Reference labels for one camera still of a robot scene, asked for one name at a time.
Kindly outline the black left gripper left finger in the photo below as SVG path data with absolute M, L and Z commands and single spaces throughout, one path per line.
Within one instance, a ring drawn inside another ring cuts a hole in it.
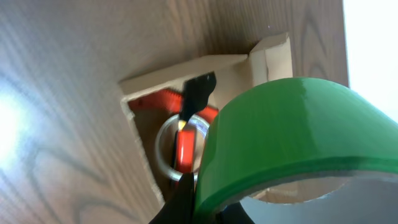
M 181 176 L 172 198 L 164 204 L 149 224 L 191 224 L 195 199 L 193 173 Z

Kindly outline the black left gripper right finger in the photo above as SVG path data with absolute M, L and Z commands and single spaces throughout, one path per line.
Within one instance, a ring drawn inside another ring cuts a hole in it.
M 228 205 L 217 214 L 217 224 L 254 224 L 240 202 Z

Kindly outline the white tape roll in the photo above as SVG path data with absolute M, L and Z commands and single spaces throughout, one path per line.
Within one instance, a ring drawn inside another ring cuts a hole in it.
M 178 182 L 183 175 L 171 165 L 178 119 L 178 115 L 175 114 L 161 126 L 156 135 L 154 144 L 155 159 L 157 161 L 159 170 L 165 177 L 176 182 Z M 193 115 L 190 118 L 186 127 L 186 129 L 195 130 L 195 132 L 200 136 L 195 138 L 195 152 L 193 156 L 193 179 L 195 182 L 198 178 L 198 171 L 204 150 L 204 142 L 209 127 L 210 124 L 197 115 Z

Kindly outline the green tape roll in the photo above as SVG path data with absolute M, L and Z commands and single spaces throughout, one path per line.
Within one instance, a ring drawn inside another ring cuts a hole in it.
M 225 105 L 208 128 L 195 223 L 298 180 L 397 180 L 397 123 L 355 91 L 319 78 L 270 81 Z

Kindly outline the red utility knife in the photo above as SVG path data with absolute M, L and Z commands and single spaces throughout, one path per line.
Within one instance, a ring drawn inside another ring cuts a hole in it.
M 180 92 L 168 88 L 130 100 L 127 104 L 133 111 L 161 109 L 176 114 L 181 109 L 182 95 Z M 202 117 L 210 124 L 218 112 L 219 109 L 207 105 L 205 109 L 197 112 L 196 115 Z

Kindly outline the brown cardboard box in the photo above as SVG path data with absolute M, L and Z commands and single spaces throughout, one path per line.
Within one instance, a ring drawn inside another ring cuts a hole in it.
M 152 177 L 153 191 L 161 203 L 172 196 L 176 183 L 159 170 L 154 144 L 161 126 L 175 114 L 161 109 L 133 111 L 127 103 L 168 88 L 182 95 L 185 81 L 209 72 L 215 73 L 216 86 L 208 105 L 219 110 L 239 94 L 257 85 L 291 78 L 293 69 L 289 34 L 284 32 L 266 37 L 248 54 L 206 55 L 120 82 L 123 112 L 138 140 L 147 175 Z

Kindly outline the black yellow correction tape dispenser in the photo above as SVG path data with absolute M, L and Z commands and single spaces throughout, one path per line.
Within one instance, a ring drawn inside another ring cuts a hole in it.
M 181 110 L 178 115 L 178 130 L 182 130 L 195 113 L 206 108 L 209 96 L 214 91 L 215 86 L 216 76 L 214 72 L 184 82 Z

